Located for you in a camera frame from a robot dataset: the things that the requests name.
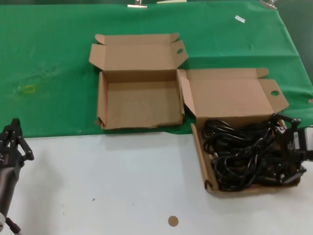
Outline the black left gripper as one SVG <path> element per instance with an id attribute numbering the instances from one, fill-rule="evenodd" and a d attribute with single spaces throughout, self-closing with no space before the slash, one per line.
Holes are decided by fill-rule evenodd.
<path id="1" fill-rule="evenodd" d="M 21 146 L 24 155 L 18 150 L 17 144 Z M 33 152 L 23 137 L 21 122 L 13 118 L 0 134 L 0 171 L 22 168 L 24 161 L 33 160 Z"/>

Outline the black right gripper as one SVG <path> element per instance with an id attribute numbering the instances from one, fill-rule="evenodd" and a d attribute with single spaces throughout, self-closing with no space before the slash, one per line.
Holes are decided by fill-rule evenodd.
<path id="1" fill-rule="evenodd" d="M 274 132 L 275 140 L 280 148 L 293 148 L 293 133 L 297 130 L 300 119 L 291 118 L 282 114 L 275 113 L 271 116 L 271 124 Z M 288 122 L 290 128 L 285 125 L 279 125 L 279 121 Z M 313 151 L 307 148 L 294 147 L 290 153 L 283 155 L 275 153 L 275 184 L 289 184 L 300 178 L 307 170 L 302 166 L 302 163 L 313 161 Z"/>

